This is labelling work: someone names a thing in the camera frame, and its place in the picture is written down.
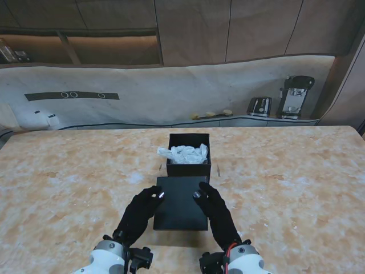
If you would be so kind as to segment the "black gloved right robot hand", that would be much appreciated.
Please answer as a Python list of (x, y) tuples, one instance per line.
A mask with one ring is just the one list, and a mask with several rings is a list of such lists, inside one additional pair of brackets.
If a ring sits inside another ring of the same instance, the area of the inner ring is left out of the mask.
[(242, 242), (224, 199), (214, 187), (200, 182), (193, 198), (209, 219), (213, 238), (223, 251), (227, 251), (232, 244)]

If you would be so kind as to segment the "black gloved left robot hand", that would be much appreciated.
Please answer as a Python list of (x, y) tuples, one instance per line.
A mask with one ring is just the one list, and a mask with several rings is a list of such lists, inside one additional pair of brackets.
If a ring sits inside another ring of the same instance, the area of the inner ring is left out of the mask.
[(161, 187), (152, 186), (143, 189), (126, 207), (112, 238), (125, 247), (133, 245), (144, 233), (149, 219), (154, 216), (163, 200), (164, 193)]

